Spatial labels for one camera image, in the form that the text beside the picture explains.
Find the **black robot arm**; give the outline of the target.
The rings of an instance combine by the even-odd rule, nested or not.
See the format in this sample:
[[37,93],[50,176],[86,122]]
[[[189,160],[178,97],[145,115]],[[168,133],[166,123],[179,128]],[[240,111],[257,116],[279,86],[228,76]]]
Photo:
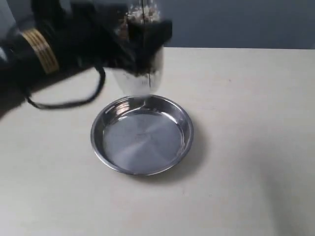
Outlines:
[[[144,3],[132,13],[126,2],[96,6],[72,0],[66,11],[58,0],[33,0],[31,10],[0,42],[1,115],[24,102],[40,110],[89,104],[103,89],[105,68],[134,76],[154,73],[154,60],[172,37],[172,21]],[[32,100],[34,92],[90,68],[99,74],[90,96],[55,104]]]

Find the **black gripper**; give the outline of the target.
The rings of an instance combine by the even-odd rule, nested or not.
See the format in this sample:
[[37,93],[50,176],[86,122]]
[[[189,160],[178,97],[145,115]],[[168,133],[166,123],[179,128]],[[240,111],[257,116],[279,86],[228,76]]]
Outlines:
[[157,71],[154,60],[159,50],[172,38],[172,21],[136,22],[127,20],[129,41],[124,22],[126,3],[94,4],[72,0],[70,11],[58,0],[33,0],[35,26],[44,52],[40,60],[32,57],[32,70],[77,70],[100,62],[112,68],[124,69],[133,75]]

